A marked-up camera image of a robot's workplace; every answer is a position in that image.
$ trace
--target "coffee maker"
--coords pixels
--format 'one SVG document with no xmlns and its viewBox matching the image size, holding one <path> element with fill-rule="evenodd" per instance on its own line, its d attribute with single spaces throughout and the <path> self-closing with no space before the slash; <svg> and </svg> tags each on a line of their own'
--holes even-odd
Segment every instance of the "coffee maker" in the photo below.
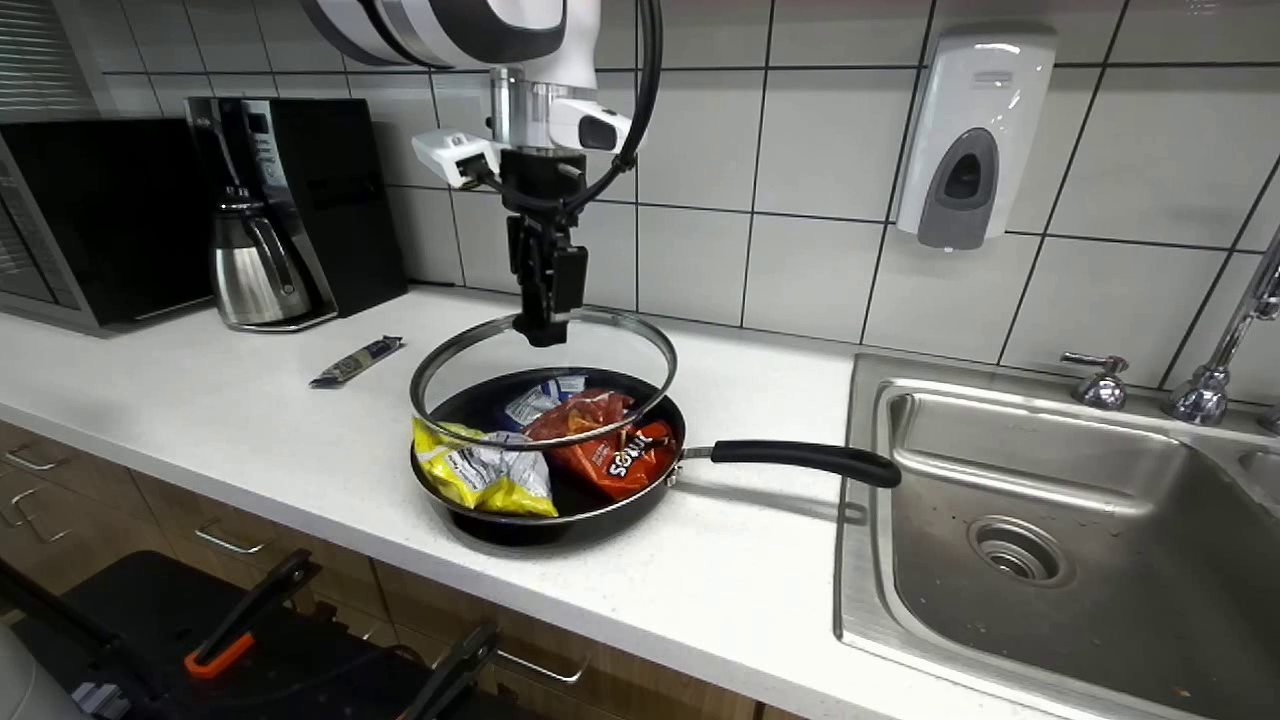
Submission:
<svg viewBox="0 0 1280 720">
<path fill-rule="evenodd" d="M 365 101 L 197 97 L 219 179 L 212 283 L 227 326 L 306 333 L 410 289 Z"/>
</svg>

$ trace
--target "sink drain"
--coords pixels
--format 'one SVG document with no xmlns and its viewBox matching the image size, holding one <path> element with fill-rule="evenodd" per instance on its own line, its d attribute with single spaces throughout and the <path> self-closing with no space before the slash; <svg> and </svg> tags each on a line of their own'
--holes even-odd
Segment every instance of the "sink drain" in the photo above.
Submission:
<svg viewBox="0 0 1280 720">
<path fill-rule="evenodd" d="M 974 546 L 1002 570 L 1029 583 L 1058 583 L 1069 570 L 1066 550 L 1058 538 L 1017 515 L 983 515 L 974 523 Z"/>
</svg>

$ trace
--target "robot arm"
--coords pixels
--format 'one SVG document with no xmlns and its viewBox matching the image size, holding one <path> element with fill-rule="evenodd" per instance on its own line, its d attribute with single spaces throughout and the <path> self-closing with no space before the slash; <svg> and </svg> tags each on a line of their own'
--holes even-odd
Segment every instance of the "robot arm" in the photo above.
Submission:
<svg viewBox="0 0 1280 720">
<path fill-rule="evenodd" d="M 521 281 L 518 326 L 532 345 L 561 345 L 569 311 L 585 302 L 587 253 L 574 229 L 622 171 L 636 162 L 659 78 L 659 0 L 645 7 L 645 72 L 636 118 L 600 107 L 600 0 L 306 0 L 314 23 L 359 64 L 489 67 L 493 136 L 424 131 L 417 156 L 449 185 L 493 185 L 508 219 Z M 617 152 L 587 185 L 585 152 Z"/>
</svg>

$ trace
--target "soap dispenser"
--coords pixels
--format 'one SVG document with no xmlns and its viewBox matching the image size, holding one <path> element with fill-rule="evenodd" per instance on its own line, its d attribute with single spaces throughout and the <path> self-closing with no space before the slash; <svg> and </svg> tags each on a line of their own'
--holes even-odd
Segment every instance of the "soap dispenser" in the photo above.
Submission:
<svg viewBox="0 0 1280 720">
<path fill-rule="evenodd" d="M 937 45 L 901 233 L 954 253 L 1006 236 L 1052 61 L 1052 31 L 963 31 Z"/>
</svg>

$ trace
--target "kettle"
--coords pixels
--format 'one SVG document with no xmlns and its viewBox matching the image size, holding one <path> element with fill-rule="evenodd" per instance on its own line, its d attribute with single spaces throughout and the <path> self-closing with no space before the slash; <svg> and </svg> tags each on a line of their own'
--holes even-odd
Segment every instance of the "kettle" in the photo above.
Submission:
<svg viewBox="0 0 1280 720">
<path fill-rule="evenodd" d="M 306 271 L 279 243 L 263 202 L 241 185 L 217 207 L 212 283 L 232 326 L 284 322 L 314 311 Z"/>
</svg>

